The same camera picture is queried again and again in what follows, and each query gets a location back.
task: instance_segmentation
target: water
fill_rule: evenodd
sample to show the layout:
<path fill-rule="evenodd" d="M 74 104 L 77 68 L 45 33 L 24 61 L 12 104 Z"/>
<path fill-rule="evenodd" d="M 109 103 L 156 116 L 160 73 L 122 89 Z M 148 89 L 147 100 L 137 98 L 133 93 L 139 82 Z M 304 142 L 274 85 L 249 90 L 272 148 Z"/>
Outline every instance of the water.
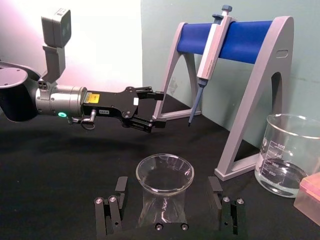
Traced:
<path fill-rule="evenodd" d="M 188 182 L 188 173 L 173 170 L 169 167 L 158 167 L 151 170 L 144 183 L 154 189 L 154 193 L 144 189 L 143 209 L 138 226 L 153 223 L 187 223 L 184 205 L 185 191 L 180 189 Z M 156 194 L 157 190 L 173 190 L 171 193 Z"/>
<path fill-rule="evenodd" d="M 268 158 L 260 153 L 260 161 L 254 171 L 257 181 L 274 194 L 295 198 L 300 182 L 308 175 L 298 166 L 279 158 Z"/>

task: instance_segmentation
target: glass beaker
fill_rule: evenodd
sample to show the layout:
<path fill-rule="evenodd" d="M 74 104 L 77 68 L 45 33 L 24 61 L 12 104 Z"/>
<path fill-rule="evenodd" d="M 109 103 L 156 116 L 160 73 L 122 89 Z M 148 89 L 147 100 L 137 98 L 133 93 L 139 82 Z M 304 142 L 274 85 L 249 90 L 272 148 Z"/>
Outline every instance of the glass beaker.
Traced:
<path fill-rule="evenodd" d="M 155 154 L 143 159 L 135 174 L 143 187 L 143 209 L 138 227 L 187 223 L 185 192 L 195 175 L 188 161 L 171 154 Z"/>
<path fill-rule="evenodd" d="M 254 171 L 257 181 L 276 195 L 295 198 L 302 179 L 319 171 L 320 122 L 298 115 L 269 115 Z"/>

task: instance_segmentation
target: black table surface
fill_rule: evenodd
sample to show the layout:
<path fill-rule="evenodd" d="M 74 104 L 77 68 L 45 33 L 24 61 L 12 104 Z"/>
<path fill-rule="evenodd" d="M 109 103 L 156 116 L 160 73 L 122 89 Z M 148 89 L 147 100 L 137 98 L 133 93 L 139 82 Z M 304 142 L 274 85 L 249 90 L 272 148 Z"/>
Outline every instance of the black table surface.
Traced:
<path fill-rule="evenodd" d="M 153 113 L 155 101 L 141 101 Z M 165 111 L 185 106 L 167 97 Z M 145 157 L 170 153 L 188 160 L 195 176 L 186 191 L 188 223 L 208 215 L 208 176 L 220 160 L 229 132 L 204 116 L 168 121 L 166 128 L 145 133 L 123 128 L 114 118 L 97 118 L 96 129 L 53 116 L 13 123 L 0 117 L 0 239 L 94 240 L 94 199 L 114 193 L 117 179 L 128 176 L 129 198 L 123 228 L 135 228 L 142 210 L 142 187 L 135 170 Z M 257 151 L 247 142 L 239 156 Z M 224 195 L 243 198 L 249 239 L 320 240 L 320 227 L 294 206 L 294 199 L 274 195 L 254 172 L 221 181 Z"/>

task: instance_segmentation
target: yellow label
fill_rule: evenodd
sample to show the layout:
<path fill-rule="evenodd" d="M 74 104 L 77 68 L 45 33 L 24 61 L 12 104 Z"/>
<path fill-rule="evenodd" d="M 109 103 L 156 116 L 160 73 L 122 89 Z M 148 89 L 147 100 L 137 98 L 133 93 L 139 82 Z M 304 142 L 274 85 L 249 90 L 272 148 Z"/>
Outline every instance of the yellow label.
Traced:
<path fill-rule="evenodd" d="M 92 92 L 88 92 L 85 98 L 85 103 L 87 104 L 97 104 L 99 103 L 100 94 L 93 94 Z"/>

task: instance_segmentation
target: light blue wall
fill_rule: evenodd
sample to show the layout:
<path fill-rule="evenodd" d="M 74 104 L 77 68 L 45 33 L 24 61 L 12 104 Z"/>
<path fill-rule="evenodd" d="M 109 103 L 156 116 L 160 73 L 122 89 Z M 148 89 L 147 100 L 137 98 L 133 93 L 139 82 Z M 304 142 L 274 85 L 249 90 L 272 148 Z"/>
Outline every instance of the light blue wall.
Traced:
<path fill-rule="evenodd" d="M 141 0 L 143 85 L 162 87 L 173 36 L 180 22 L 209 23 L 211 15 L 231 5 L 238 21 L 265 21 L 278 16 L 294 18 L 290 113 L 320 119 L 320 34 L 318 0 Z M 196 55 L 199 66 L 201 56 Z M 203 115 L 231 128 L 253 66 L 219 59 L 203 95 Z M 183 59 L 173 73 L 169 94 L 191 105 L 188 73 Z M 271 89 L 266 89 L 244 139 L 259 146 L 271 111 Z"/>

